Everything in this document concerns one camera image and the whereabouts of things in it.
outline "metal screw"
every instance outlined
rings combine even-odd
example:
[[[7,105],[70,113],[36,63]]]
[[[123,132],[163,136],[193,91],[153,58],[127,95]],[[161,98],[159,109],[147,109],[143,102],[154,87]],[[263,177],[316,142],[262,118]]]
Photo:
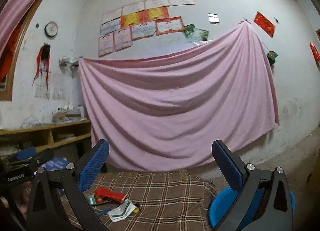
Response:
[[[278,173],[282,173],[282,172],[283,172],[283,169],[282,169],[281,167],[278,167],[278,168],[277,168],[277,172],[278,172]]]
[[[247,164],[247,169],[248,170],[254,170],[255,169],[255,166],[253,164]]]
[[[75,167],[75,165],[74,165],[73,163],[69,163],[69,164],[66,166],[66,168],[67,168],[68,170],[72,170],[74,167]]]
[[[38,168],[38,173],[42,173],[42,172],[44,172],[44,167],[39,167]]]

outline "stack of papers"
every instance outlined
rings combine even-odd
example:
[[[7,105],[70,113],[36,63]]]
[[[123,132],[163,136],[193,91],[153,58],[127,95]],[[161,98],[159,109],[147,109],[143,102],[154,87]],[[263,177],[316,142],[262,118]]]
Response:
[[[119,207],[110,210],[108,215],[112,222],[118,222],[129,216],[135,208],[136,206],[129,199],[126,199]]]

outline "concrete floor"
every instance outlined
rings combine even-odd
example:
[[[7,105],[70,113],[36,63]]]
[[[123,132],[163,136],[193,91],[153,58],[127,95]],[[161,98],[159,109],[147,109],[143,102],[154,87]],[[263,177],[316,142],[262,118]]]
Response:
[[[306,185],[306,180],[314,168],[319,148],[320,128],[317,128],[292,148],[288,148],[267,162],[256,164],[256,167],[262,170],[273,170],[279,166],[284,169],[290,190],[296,199],[293,230],[297,230],[304,222],[318,199],[318,195]],[[222,190],[228,185],[223,176],[211,180],[215,182],[218,190]]]

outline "pink cloth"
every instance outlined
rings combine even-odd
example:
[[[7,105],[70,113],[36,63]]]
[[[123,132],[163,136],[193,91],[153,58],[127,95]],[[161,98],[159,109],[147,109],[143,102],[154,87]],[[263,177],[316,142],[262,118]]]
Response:
[[[8,0],[0,13],[0,54],[10,35],[35,0]]]
[[[80,73],[92,144],[108,140],[108,162],[127,170],[203,165],[215,140],[236,151],[278,122],[271,68],[247,22],[167,56],[81,59]]]

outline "red tassel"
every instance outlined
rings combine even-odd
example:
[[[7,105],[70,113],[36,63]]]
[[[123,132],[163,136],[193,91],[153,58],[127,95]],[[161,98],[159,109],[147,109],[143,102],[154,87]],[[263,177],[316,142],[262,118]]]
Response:
[[[40,48],[38,57],[37,57],[37,71],[36,71],[36,75],[33,79],[33,83],[32,85],[35,83],[36,78],[39,77],[39,73],[42,74],[42,69],[41,69],[41,55],[42,55],[42,51],[43,51],[44,46],[42,46]],[[43,71],[47,73],[47,75],[45,76],[45,85],[47,86],[47,93],[48,93],[48,88],[49,88],[49,60],[50,60],[50,55],[48,55],[48,57],[45,59],[45,63],[44,63],[44,68]]]

